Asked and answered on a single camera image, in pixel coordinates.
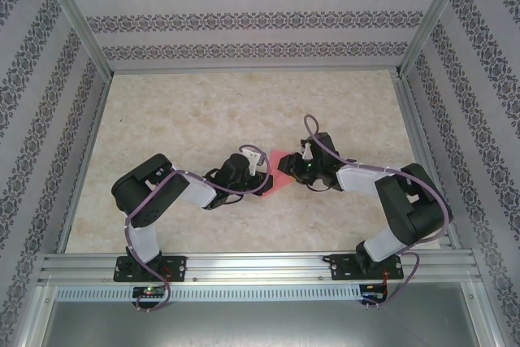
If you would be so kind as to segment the wide aluminium side rail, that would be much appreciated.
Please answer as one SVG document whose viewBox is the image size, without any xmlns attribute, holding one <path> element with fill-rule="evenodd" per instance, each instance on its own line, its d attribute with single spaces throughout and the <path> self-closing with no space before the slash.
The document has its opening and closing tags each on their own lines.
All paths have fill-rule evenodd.
<svg viewBox="0 0 520 347">
<path fill-rule="evenodd" d="M 427 174 L 431 177 L 434 185 L 447 201 L 448 197 L 445 195 L 445 191 L 440 183 L 440 178 L 437 175 L 433 157 L 427 143 L 426 133 L 423 130 L 422 122 L 414 104 L 410 88 L 406 83 L 406 80 L 400 78 L 397 71 L 391 70 L 390 74 L 414 158 L 417 163 L 423 166 Z M 415 248 L 434 249 L 435 245 L 438 245 L 441 249 L 462 248 L 456 234 L 456 229 L 452 223 L 448 226 L 443 236 L 435 241 L 416 245 Z"/>
</svg>

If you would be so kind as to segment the narrow aluminium side rail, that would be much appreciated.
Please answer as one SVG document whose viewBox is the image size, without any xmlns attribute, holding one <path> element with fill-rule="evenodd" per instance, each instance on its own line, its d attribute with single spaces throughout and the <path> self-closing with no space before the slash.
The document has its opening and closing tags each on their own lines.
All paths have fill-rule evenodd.
<svg viewBox="0 0 520 347">
<path fill-rule="evenodd" d="M 72 230 L 72 225 L 76 215 L 77 207 L 80 201 L 81 192 L 85 184 L 90 159 L 93 154 L 96 138 L 98 135 L 99 128 L 101 126 L 103 112 L 106 108 L 106 102 L 113 79 L 114 76 L 111 76 L 111 78 L 104 83 L 100 95 L 98 97 L 97 104 L 95 106 L 95 111 L 93 113 L 89 131 L 87 133 L 87 137 L 85 138 L 85 145 L 78 166 L 78 171 L 76 172 L 76 177 L 71 187 L 70 197 L 67 201 L 67 207 L 63 216 L 63 223 L 60 226 L 58 238 L 55 243 L 55 254 L 64 254 L 67 248 L 67 243 L 69 240 L 70 232 Z"/>
</svg>

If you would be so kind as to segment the aluminium mounting rail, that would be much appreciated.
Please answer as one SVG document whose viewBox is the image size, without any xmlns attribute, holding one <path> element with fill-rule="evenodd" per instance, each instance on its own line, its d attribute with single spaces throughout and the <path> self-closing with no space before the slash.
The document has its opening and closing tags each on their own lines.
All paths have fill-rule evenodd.
<svg viewBox="0 0 520 347">
<path fill-rule="evenodd" d="M 482 279 L 468 249 L 420 249 L 411 279 L 426 282 L 477 282 Z M 103 285 L 113 282 L 118 254 L 48 254 L 37 275 L 39 285 Z M 186 284 L 331 283 L 330 266 L 319 252 L 186 254 Z"/>
</svg>

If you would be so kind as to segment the pink cloth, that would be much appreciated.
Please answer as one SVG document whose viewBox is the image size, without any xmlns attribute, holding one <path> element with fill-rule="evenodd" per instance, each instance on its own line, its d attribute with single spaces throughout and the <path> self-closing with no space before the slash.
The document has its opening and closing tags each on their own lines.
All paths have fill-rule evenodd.
<svg viewBox="0 0 520 347">
<path fill-rule="evenodd" d="M 282 171 L 278 169 L 280 160 L 283 157 L 288 156 L 290 154 L 292 154 L 292 152 L 287 152 L 278 149 L 271 150 L 269 155 L 269 162 L 271 164 L 271 175 L 273 177 L 273 182 L 271 188 L 264 192 L 261 198 L 268 197 L 273 193 L 281 190 L 282 188 L 288 186 L 289 184 L 296 182 L 296 180 L 293 177 L 284 174 Z"/>
</svg>

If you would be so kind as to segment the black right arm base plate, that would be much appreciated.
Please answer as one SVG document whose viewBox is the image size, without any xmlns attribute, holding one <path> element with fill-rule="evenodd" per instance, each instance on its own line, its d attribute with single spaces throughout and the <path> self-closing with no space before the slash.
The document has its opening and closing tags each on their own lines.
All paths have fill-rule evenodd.
<svg viewBox="0 0 520 347">
<path fill-rule="evenodd" d="M 328 263 L 333 280 L 402 280 L 404 272 L 401 258 L 394 254 L 381 262 L 374 262 L 370 257 L 359 254 L 330 254 L 323 257 Z"/>
</svg>

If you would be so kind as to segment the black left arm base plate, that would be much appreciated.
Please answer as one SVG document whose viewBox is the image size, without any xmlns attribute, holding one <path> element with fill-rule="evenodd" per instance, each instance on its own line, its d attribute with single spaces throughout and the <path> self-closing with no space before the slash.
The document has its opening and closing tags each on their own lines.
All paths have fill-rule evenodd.
<svg viewBox="0 0 520 347">
<path fill-rule="evenodd" d="M 184 256 L 158 255 L 146 265 L 168 282 L 183 282 L 187 258 Z M 113 275 L 115 282 L 159 282 L 159 278 L 147 271 L 131 255 L 118 257 Z"/>
</svg>

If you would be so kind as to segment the aluminium frame leg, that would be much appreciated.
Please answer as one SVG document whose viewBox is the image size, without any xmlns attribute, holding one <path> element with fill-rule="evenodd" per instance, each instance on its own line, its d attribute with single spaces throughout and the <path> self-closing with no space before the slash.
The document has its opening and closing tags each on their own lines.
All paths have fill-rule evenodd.
<svg viewBox="0 0 520 347">
<path fill-rule="evenodd" d="M 38 284 L 35 288 L 15 347 L 42 347 L 54 306 L 57 287 Z"/>
<path fill-rule="evenodd" d="M 473 283 L 473 287 L 473 300 L 475 300 L 475 304 L 478 307 L 477 319 L 474 321 L 474 325 L 481 323 L 483 327 L 482 330 L 476 330 L 479 334 L 481 347 L 506 347 L 484 283 Z"/>
</svg>

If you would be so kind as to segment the thin aluminium back bar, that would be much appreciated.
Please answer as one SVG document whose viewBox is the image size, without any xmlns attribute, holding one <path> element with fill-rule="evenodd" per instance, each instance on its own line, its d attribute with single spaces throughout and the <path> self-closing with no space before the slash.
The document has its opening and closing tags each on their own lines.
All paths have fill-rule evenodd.
<svg viewBox="0 0 520 347">
<path fill-rule="evenodd" d="M 207 73 L 262 73 L 262 72 L 376 72 L 388 71 L 399 74 L 399 67 L 372 66 L 311 66 L 311 67 L 178 67 L 150 69 L 122 69 L 114 75 L 156 75 L 156 74 L 207 74 Z"/>
</svg>

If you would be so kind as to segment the grey metal panel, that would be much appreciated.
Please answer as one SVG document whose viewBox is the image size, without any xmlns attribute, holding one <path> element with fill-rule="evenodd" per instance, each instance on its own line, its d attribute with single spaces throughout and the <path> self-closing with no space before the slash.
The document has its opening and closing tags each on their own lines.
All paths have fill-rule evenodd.
<svg viewBox="0 0 520 347">
<path fill-rule="evenodd" d="M 43 347 L 480 347 L 461 310 L 366 310 L 347 301 L 54 306 Z"/>
</svg>

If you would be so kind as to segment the slanted aluminium frame post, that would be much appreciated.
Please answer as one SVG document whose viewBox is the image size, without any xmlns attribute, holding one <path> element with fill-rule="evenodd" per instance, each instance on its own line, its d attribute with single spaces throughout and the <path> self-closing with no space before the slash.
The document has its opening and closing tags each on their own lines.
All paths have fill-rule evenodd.
<svg viewBox="0 0 520 347">
<path fill-rule="evenodd" d="M 399 77 L 404 80 L 410 73 L 415 59 L 419 56 L 422 48 L 426 44 L 426 40 L 431 34 L 437 21 L 448 5 L 449 0 L 432 0 L 430 6 L 427 8 L 417 31 L 415 32 L 410 44 L 408 45 L 400 65 L 396 68 Z"/>
<path fill-rule="evenodd" d="M 77 35 L 84 44 L 89 57 L 101 72 L 102 78 L 104 80 L 111 80 L 113 71 L 111 70 L 110 64 L 76 0 L 58 0 L 58 2 L 71 26 L 75 29 Z"/>
</svg>

